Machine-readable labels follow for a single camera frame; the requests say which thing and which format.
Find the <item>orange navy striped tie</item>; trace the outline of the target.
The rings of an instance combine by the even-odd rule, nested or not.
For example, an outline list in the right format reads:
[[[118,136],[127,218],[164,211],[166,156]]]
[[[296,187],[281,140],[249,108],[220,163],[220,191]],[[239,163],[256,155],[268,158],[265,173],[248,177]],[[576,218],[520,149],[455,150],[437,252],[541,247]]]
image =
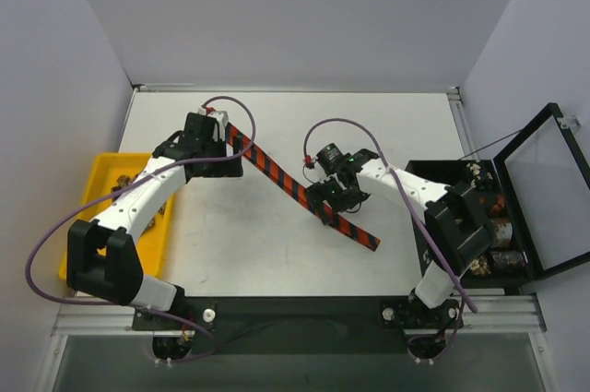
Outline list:
[[[273,184],[279,187],[285,194],[295,200],[302,208],[309,211],[319,220],[327,220],[326,226],[347,236],[354,242],[375,251],[381,240],[356,226],[351,221],[336,214],[326,203],[319,208],[314,207],[305,195],[305,186],[286,173],[268,154],[257,145],[253,145],[243,155],[259,172],[261,172]]]

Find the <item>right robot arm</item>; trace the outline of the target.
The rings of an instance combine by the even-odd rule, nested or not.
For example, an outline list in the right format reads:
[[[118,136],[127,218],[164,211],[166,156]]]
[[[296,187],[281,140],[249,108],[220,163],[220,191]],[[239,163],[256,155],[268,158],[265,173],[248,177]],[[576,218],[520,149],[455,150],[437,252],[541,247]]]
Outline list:
[[[343,154],[329,146],[316,163],[325,178],[304,190],[308,203],[325,224],[336,215],[379,196],[404,205],[431,251],[418,298],[408,307],[413,323],[429,327],[442,316],[442,304],[458,292],[469,308],[478,309],[461,284],[470,265],[488,250],[495,233],[469,184],[436,183],[386,163],[377,153],[362,149]]]

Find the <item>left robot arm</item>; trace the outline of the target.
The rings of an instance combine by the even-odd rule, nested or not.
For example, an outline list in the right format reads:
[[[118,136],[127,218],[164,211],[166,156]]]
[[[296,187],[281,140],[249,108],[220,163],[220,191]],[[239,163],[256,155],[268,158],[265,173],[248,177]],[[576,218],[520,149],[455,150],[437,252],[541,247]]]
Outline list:
[[[191,179],[243,174],[240,158],[227,152],[228,133],[226,112],[188,113],[183,129],[154,149],[127,192],[69,228],[67,286],[110,303],[152,309],[163,327],[179,327],[186,318],[183,288],[149,276],[136,245],[158,210]]]

